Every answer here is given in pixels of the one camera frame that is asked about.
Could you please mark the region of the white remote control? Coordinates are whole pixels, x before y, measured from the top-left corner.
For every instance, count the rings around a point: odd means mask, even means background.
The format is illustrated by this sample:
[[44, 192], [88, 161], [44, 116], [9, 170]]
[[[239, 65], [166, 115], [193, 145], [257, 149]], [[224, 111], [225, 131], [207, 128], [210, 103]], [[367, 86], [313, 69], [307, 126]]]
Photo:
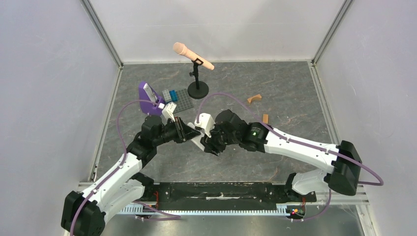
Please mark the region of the white remote control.
[[194, 137], [191, 139], [191, 141], [202, 151], [205, 150], [205, 146], [201, 143], [201, 139], [204, 136], [211, 137], [211, 134], [209, 133], [209, 128], [206, 124], [203, 124], [203, 126], [197, 126], [197, 128], [202, 128], [203, 131], [200, 130], [200, 135], [197, 137]]

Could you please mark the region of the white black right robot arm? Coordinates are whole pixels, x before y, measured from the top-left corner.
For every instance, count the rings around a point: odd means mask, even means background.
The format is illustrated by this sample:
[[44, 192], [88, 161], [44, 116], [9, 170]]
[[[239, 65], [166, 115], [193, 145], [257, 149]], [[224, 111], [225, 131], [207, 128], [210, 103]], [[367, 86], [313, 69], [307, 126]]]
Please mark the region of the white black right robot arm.
[[347, 196], [357, 192], [362, 160], [351, 142], [336, 145], [303, 139], [267, 124], [247, 123], [231, 110], [216, 118], [201, 113], [194, 124], [204, 133], [200, 142], [207, 153], [219, 155], [226, 146], [238, 145], [249, 152], [283, 155], [315, 166], [313, 171], [289, 175], [284, 195], [291, 201], [316, 190], [331, 189]]

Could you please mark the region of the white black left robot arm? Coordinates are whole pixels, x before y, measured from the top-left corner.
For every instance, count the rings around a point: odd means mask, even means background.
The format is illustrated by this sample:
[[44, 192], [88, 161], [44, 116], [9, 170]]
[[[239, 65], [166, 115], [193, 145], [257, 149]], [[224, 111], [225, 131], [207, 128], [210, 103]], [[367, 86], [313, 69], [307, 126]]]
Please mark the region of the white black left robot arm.
[[154, 196], [154, 187], [140, 170], [157, 154], [159, 145], [181, 144], [201, 134], [200, 130], [185, 124], [181, 118], [169, 119], [148, 116], [117, 163], [99, 180], [82, 192], [71, 191], [64, 200], [60, 225], [72, 236], [99, 236], [107, 223], [134, 200], [148, 201]]

